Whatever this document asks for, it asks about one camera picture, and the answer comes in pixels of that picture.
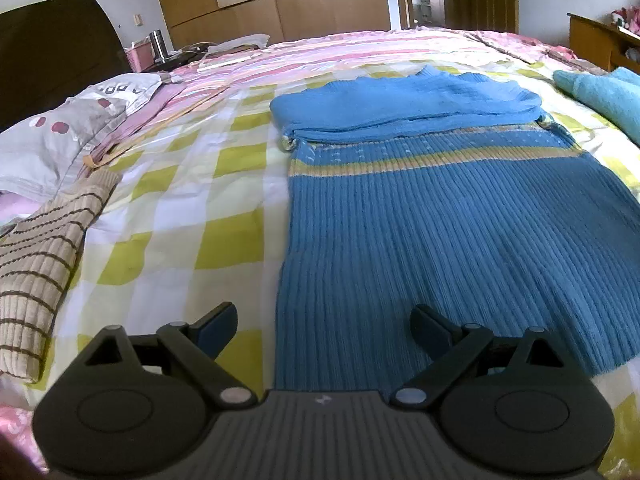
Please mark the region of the blue knit patterned sweater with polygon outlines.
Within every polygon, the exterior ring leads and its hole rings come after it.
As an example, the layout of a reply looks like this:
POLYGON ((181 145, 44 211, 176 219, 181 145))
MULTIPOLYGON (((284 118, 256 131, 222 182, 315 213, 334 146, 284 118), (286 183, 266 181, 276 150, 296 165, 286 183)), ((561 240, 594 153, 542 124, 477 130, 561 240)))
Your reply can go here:
POLYGON ((596 376, 639 353, 639 203, 514 81, 427 67, 284 94, 291 153, 274 384, 391 392, 413 307, 539 326, 596 376))

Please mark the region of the checkered green white bedsheet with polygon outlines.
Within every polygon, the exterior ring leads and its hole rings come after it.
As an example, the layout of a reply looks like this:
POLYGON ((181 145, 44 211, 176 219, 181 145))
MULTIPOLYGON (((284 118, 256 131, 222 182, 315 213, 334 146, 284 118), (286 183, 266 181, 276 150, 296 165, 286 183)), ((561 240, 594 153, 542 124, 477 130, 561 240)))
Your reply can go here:
POLYGON ((496 333, 470 376, 430 406, 391 392, 274 384, 288 249, 291 153, 278 96, 431 67, 514 81, 639 203, 639 151, 555 87, 549 66, 482 56, 366 65, 232 90, 163 126, 115 169, 54 329, 32 428, 63 479, 634 479, 639 353, 596 376, 550 330, 496 333), (171 366, 156 332, 225 301, 238 329, 215 362, 257 396, 216 408, 171 366))

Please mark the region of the beige brown striped sweater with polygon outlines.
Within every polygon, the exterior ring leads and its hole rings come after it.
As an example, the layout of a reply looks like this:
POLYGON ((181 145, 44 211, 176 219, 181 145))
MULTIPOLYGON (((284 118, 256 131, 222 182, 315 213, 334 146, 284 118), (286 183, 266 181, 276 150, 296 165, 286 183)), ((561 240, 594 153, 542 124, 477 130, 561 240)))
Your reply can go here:
POLYGON ((100 169, 59 192, 1 237, 1 371, 38 382, 86 233, 122 180, 100 169))

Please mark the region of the grey pillow with red dots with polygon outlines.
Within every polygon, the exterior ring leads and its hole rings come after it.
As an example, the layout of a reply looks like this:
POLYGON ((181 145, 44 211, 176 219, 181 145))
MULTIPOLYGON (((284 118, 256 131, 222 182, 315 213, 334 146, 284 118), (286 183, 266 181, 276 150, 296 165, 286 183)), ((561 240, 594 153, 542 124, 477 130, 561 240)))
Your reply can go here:
POLYGON ((163 88, 179 89, 167 72, 124 73, 92 84, 55 108, 1 133, 1 191, 50 200, 75 181, 82 159, 163 88))

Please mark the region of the pink striped quilt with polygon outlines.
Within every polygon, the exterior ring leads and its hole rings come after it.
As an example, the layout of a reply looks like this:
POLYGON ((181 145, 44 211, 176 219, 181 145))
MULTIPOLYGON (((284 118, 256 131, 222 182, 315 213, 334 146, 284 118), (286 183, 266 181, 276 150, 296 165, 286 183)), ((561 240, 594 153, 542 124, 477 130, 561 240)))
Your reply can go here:
POLYGON ((570 49, 512 34, 426 28, 379 32, 343 32, 342 34, 281 42, 257 49, 244 44, 235 50, 206 54, 175 70, 165 79, 180 86, 164 96, 158 90, 151 102, 134 113, 82 159, 80 173, 108 165, 160 127, 168 125, 194 108, 200 110, 224 99, 239 88, 261 84, 283 84, 328 73, 352 70, 366 65, 389 66, 414 61, 427 63, 450 54, 456 62, 480 68, 483 54, 502 54, 501 65, 518 61, 526 70, 549 66, 552 70, 574 70, 602 75, 604 70, 578 56, 570 49))

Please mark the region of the pink storage box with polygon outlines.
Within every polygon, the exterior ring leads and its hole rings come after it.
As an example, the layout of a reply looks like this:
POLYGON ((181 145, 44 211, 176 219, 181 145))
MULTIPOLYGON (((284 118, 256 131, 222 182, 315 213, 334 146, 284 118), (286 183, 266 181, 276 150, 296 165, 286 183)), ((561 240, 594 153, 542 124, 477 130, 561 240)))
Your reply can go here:
POLYGON ((149 41, 133 44, 125 49, 125 54, 133 72, 144 72, 154 64, 154 53, 149 41))

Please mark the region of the steel thermos cup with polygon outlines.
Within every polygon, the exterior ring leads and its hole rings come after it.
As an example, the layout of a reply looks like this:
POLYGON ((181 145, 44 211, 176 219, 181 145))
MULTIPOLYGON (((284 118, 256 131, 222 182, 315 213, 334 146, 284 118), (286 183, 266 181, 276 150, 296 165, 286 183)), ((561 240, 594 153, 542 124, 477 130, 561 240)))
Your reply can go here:
POLYGON ((157 63, 166 62, 169 54, 162 32, 159 29, 153 30, 149 33, 149 40, 154 55, 154 61, 157 63))

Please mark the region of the folded light blue towel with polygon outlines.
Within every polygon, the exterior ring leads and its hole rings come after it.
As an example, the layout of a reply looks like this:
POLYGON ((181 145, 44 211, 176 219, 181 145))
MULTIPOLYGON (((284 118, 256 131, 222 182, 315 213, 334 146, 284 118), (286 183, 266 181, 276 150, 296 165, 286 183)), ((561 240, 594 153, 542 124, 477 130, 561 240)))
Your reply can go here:
POLYGON ((637 73, 625 67, 602 76, 556 70, 552 78, 560 90, 598 112, 620 128, 632 142, 639 144, 640 88, 637 73))

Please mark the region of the white cloth on nightstand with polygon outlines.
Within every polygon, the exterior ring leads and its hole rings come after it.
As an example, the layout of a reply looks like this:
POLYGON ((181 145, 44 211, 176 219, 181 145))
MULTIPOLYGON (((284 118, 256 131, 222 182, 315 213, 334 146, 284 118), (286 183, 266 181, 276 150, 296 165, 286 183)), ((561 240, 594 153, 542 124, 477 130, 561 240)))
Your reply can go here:
POLYGON ((206 56, 213 56, 218 54, 227 54, 239 50, 255 50, 265 49, 268 46, 270 36, 266 34, 254 34, 234 38, 221 44, 211 44, 207 47, 206 56))

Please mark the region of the wooden side cabinet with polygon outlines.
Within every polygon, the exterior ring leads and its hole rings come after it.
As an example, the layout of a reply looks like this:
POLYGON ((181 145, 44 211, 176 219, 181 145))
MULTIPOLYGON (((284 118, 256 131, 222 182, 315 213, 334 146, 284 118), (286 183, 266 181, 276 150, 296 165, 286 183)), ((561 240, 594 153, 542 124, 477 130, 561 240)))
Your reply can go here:
POLYGON ((639 73, 639 37, 614 25, 607 25, 568 14, 570 50, 602 70, 612 72, 625 67, 639 73))

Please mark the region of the pink floral fabric bundle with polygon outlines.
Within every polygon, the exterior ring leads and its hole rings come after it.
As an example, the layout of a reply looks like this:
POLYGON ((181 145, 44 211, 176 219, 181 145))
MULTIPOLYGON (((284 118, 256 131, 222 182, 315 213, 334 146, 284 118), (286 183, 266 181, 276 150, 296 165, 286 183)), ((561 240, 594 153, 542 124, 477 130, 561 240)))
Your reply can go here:
POLYGON ((612 25, 625 29, 631 34, 640 35, 640 6, 621 8, 611 13, 612 25))

